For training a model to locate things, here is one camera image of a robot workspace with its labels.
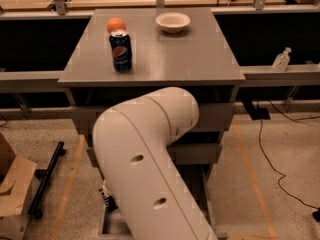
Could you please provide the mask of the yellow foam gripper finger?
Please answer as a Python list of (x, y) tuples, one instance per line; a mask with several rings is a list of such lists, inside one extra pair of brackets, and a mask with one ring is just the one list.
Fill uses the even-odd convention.
[(104, 195), (105, 195), (106, 197), (109, 197), (109, 196), (110, 196), (110, 191), (109, 191), (109, 189), (108, 189), (108, 187), (107, 187), (107, 182), (106, 182), (106, 180), (104, 180), (103, 183), (102, 183), (102, 190), (103, 190), (103, 193), (104, 193)]

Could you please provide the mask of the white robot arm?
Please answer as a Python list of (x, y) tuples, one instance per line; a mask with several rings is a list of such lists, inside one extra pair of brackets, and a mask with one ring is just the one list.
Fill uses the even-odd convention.
[(167, 151), (198, 119), (195, 98), (168, 87), (96, 120), (98, 165), (134, 240), (218, 240)]

